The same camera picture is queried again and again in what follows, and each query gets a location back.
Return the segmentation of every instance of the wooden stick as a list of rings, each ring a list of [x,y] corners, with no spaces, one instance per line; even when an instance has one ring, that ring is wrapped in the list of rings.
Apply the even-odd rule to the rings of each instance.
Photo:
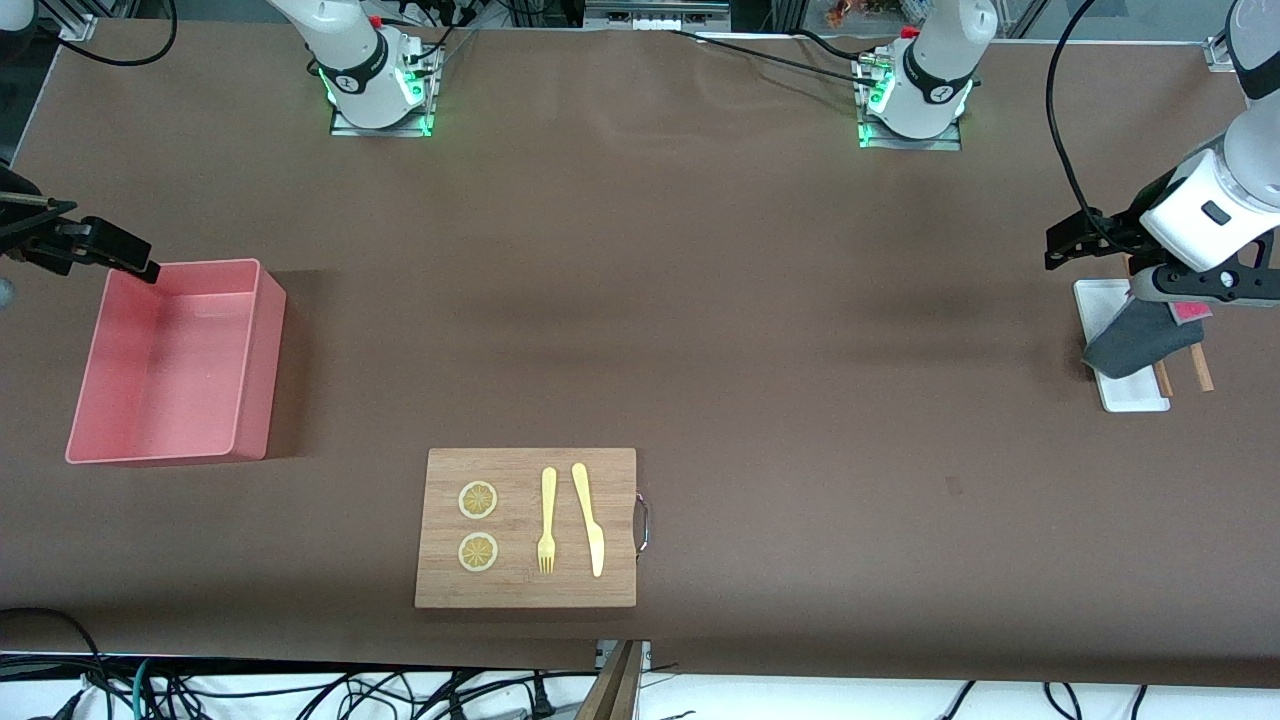
[[[1174,396],[1174,383],[1169,382],[1169,369],[1165,368],[1164,360],[1156,360],[1156,384],[1160,386],[1160,397],[1170,398]]]
[[[1213,375],[1208,374],[1208,360],[1204,359],[1204,348],[1201,343],[1190,346],[1192,365],[1196,365],[1196,379],[1201,383],[1201,392],[1213,392]]]

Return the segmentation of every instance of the cutting board handle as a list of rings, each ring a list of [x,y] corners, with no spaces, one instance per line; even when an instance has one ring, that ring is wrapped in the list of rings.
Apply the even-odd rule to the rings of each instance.
[[[640,506],[640,544],[636,546],[636,560],[646,547],[649,547],[649,503],[644,501],[640,491],[636,491],[636,505]]]

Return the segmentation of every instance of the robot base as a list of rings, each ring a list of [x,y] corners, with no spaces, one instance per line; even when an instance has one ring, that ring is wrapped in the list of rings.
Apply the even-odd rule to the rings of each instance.
[[[384,128],[362,128],[351,124],[347,118],[333,110],[329,120],[329,135],[334,137],[431,137],[435,129],[435,101],[440,95],[440,69],[444,65],[444,47],[436,47],[429,56],[422,59],[410,70],[426,72],[426,74],[411,83],[411,87],[421,87],[424,100],[417,108],[408,111],[399,122]]]
[[[884,49],[878,49],[877,54],[867,54],[867,64],[863,61],[854,60],[851,63],[854,69],[854,77],[869,77],[881,82],[884,79],[884,64],[879,58],[879,51]],[[915,140],[911,137],[904,137],[896,132],[888,129],[879,117],[869,111],[867,106],[870,104],[872,94],[877,92],[877,87],[867,87],[861,85],[854,86],[854,104],[858,106],[858,145],[859,147],[887,147],[890,150],[947,150],[959,151],[960,150],[960,123],[959,120],[952,120],[947,129],[942,131],[941,135],[936,137],[929,137],[924,140]]]

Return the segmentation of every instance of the lemon slice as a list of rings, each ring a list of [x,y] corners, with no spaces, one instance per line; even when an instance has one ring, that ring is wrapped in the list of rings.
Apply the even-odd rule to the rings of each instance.
[[[471,533],[458,544],[458,562],[472,573],[493,566],[498,560],[498,541],[489,533]]]
[[[486,518],[498,506],[498,491],[484,480],[467,483],[458,493],[458,510],[472,520]]]

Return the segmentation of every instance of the pink sponge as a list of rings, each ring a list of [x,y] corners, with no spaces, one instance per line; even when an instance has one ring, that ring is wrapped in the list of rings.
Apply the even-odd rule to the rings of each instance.
[[[1174,314],[1174,322],[1179,325],[1213,315],[1207,302],[1170,302],[1169,311]]]

